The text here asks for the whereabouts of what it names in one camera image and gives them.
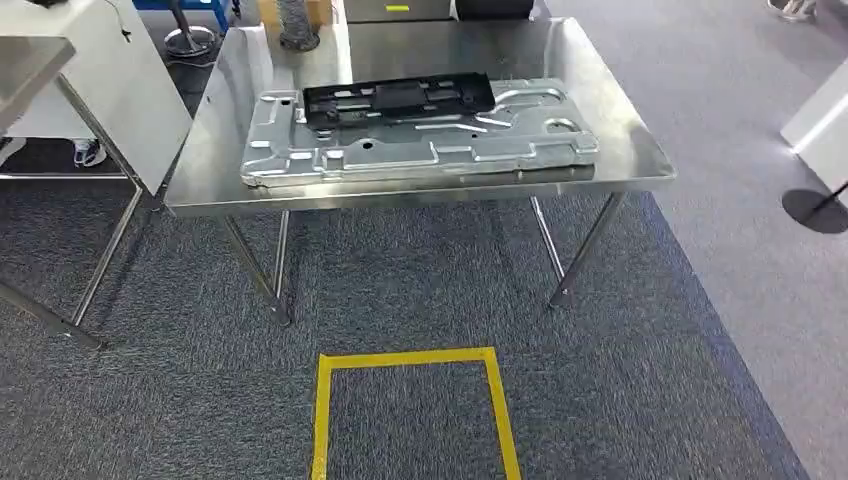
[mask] black plastic part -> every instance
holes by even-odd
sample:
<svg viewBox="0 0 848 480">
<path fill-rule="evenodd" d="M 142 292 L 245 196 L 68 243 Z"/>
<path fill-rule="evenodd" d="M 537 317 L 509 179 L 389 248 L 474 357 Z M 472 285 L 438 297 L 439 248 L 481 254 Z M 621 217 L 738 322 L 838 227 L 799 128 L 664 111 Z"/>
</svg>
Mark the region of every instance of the black plastic part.
<svg viewBox="0 0 848 480">
<path fill-rule="evenodd" d="M 303 90 L 312 128 L 359 126 L 385 119 L 471 115 L 495 108 L 485 73 L 404 78 Z"/>
<path fill-rule="evenodd" d="M 526 20 L 533 0 L 456 0 L 460 20 Z"/>
</svg>

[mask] white sneaker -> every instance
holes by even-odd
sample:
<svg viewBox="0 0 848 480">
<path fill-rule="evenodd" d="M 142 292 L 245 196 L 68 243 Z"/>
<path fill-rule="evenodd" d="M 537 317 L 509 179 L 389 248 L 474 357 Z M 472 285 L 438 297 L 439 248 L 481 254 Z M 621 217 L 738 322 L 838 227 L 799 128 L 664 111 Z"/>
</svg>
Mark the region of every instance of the white sneaker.
<svg viewBox="0 0 848 480">
<path fill-rule="evenodd" d="M 93 167 L 106 160 L 106 150 L 100 145 L 100 140 L 79 139 L 73 142 L 75 167 Z"/>
<path fill-rule="evenodd" d="M 3 162 L 17 153 L 18 150 L 24 148 L 24 145 L 26 145 L 26 138 L 23 137 L 0 138 L 0 165 L 3 165 Z"/>
</svg>

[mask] white panel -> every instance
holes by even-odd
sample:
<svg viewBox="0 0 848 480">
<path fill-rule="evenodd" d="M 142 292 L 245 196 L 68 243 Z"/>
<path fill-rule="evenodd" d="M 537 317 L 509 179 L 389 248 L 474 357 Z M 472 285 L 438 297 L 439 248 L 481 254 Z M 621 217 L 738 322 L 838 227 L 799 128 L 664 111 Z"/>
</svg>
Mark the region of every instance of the white panel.
<svg viewBox="0 0 848 480">
<path fill-rule="evenodd" d="M 848 181 L 848 61 L 780 133 L 831 191 Z M 840 200 L 848 203 L 848 192 Z"/>
<path fill-rule="evenodd" d="M 6 132 L 9 137 L 94 138 L 55 84 L 44 87 L 26 113 Z"/>
<path fill-rule="evenodd" d="M 45 9 L 0 0 L 0 35 L 67 37 L 76 56 L 62 73 L 151 193 L 156 193 L 191 124 L 182 100 L 130 0 L 70 0 Z M 132 32 L 127 43 L 120 29 Z"/>
</svg>

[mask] metal stand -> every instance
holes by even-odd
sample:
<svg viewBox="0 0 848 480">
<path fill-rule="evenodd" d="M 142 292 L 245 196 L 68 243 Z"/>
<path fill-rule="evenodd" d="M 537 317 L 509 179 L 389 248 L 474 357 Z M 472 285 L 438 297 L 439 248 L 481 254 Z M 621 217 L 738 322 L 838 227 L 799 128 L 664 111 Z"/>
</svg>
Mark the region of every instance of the metal stand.
<svg viewBox="0 0 848 480">
<path fill-rule="evenodd" d="M 551 238 L 551 232 L 548 229 L 548 225 L 545 222 L 545 217 L 542 215 L 542 209 L 539 206 L 539 201 L 536 197 L 530 197 L 530 203 L 533 205 L 533 213 L 536 214 L 536 220 L 539 222 L 539 229 L 542 232 L 542 239 L 545 241 L 545 246 L 548 249 L 548 255 L 551 257 L 554 272 L 559 280 L 559 285 L 557 285 L 556 291 L 554 291 L 551 299 L 548 300 L 549 305 L 561 305 L 565 302 L 567 296 L 571 294 L 571 287 L 574 285 L 577 275 L 580 273 L 580 270 L 583 268 L 586 260 L 588 260 L 589 255 L 592 253 L 592 248 L 598 243 L 598 239 L 600 239 L 604 231 L 606 231 L 610 220 L 615 218 L 615 215 L 621 209 L 621 205 L 624 203 L 624 199 L 626 197 L 626 192 L 616 192 L 607 198 L 607 201 L 601 208 L 601 213 L 598 214 L 598 218 L 595 219 L 595 223 L 592 224 L 592 228 L 589 229 L 589 234 L 586 235 L 586 238 L 577 250 L 577 254 L 571 260 L 571 264 L 568 265 L 568 269 L 563 269 L 562 264 L 559 261 L 559 255 L 556 253 L 556 247 L 553 238 Z"/>
<path fill-rule="evenodd" d="M 839 196 L 848 190 L 848 182 L 830 195 L 814 190 L 789 190 L 783 195 L 783 209 L 793 220 L 818 233 L 836 234 L 848 230 L 848 210 Z"/>
<path fill-rule="evenodd" d="M 177 58 L 197 57 L 212 51 L 218 41 L 215 32 L 205 27 L 190 26 L 179 0 L 170 0 L 168 6 L 179 28 L 165 37 L 165 50 Z"/>
<path fill-rule="evenodd" d="M 265 297 L 265 300 L 271 307 L 271 311 L 282 322 L 283 326 L 291 325 L 291 318 L 286 314 L 285 305 L 280 300 L 280 292 L 282 289 L 282 270 L 283 261 L 285 260 L 285 245 L 288 230 L 289 212 L 285 211 L 282 214 L 280 221 L 280 236 L 277 241 L 276 265 L 274 265 L 274 281 L 270 281 L 268 276 L 262 270 L 262 266 L 253 255 L 250 245 L 241 233 L 236 220 L 231 216 L 221 217 L 221 226 L 227 232 L 230 243 L 235 248 L 241 264 L 247 269 L 254 285 L 259 289 L 260 293 Z"/>
<path fill-rule="evenodd" d="M 76 109 L 77 113 L 80 114 L 80 117 L 83 119 L 88 128 L 92 131 L 95 137 L 100 140 L 100 143 L 104 149 L 106 149 L 106 153 L 109 154 L 109 157 L 118 165 L 121 169 L 123 175 L 116 174 L 57 174 L 57 173 L 48 173 L 48 174 L 6 174 L 0 176 L 0 179 L 6 180 L 92 180 L 92 179 L 129 179 L 133 185 L 135 185 L 135 193 L 133 194 L 132 199 L 130 200 L 127 207 L 124 209 L 124 213 L 121 215 L 121 219 L 118 221 L 118 225 L 115 227 L 112 232 L 112 236 L 109 239 L 109 243 L 106 246 L 106 250 L 100 256 L 100 260 L 97 262 L 97 267 L 94 270 L 94 275 L 89 280 L 88 285 L 86 286 L 85 292 L 80 299 L 79 304 L 77 305 L 76 310 L 74 311 L 73 316 L 71 317 L 71 321 L 65 321 L 58 315 L 56 315 L 49 308 L 45 307 L 41 303 L 33 300 L 32 298 L 24 295 L 21 291 L 11 287 L 10 285 L 0 281 L 0 298 L 4 298 L 8 300 L 13 305 L 16 305 L 18 308 L 29 312 L 30 314 L 38 317 L 40 320 L 45 322 L 50 327 L 58 330 L 60 333 L 74 338 L 78 340 L 82 345 L 87 347 L 92 347 L 96 349 L 102 349 L 105 347 L 106 342 L 96 339 L 79 328 L 77 328 L 80 323 L 82 323 L 83 317 L 85 313 L 88 311 L 88 307 L 91 305 L 91 301 L 94 299 L 94 295 L 97 293 L 97 289 L 100 287 L 100 283 L 103 280 L 103 276 L 106 274 L 106 270 L 109 268 L 109 264 L 112 261 L 112 256 L 115 254 L 115 251 L 120 245 L 121 240 L 126 233 L 127 226 L 129 225 L 130 219 L 132 218 L 133 213 L 135 212 L 136 207 L 141 200 L 141 195 L 144 189 L 141 186 L 141 182 L 136 177 L 135 173 L 132 171 L 132 168 L 129 166 L 126 158 L 124 158 L 120 149 L 118 149 L 115 142 L 112 141 L 112 138 L 106 133 L 106 130 L 94 116 L 94 113 L 88 109 L 85 102 L 82 101 L 80 96 L 77 94 L 76 90 L 71 86 L 70 83 L 60 75 L 56 79 L 56 84 L 59 87 L 59 90 L 62 91 L 65 98 L 70 102 L 70 104 Z"/>
</svg>

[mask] blue object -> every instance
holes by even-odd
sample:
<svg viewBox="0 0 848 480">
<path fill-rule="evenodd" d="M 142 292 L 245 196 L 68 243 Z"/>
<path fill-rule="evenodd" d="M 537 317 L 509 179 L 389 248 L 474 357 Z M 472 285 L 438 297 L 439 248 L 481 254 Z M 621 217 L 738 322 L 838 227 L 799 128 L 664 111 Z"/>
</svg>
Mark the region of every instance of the blue object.
<svg viewBox="0 0 848 480">
<path fill-rule="evenodd" d="M 180 7 L 183 10 L 212 10 L 223 35 L 230 27 L 227 12 L 224 10 L 225 2 L 226 0 L 180 0 Z M 133 4 L 138 10 L 169 10 L 168 2 L 163 0 L 133 0 Z M 239 13 L 239 4 L 239 0 L 233 0 L 233 11 L 236 15 Z"/>
</svg>

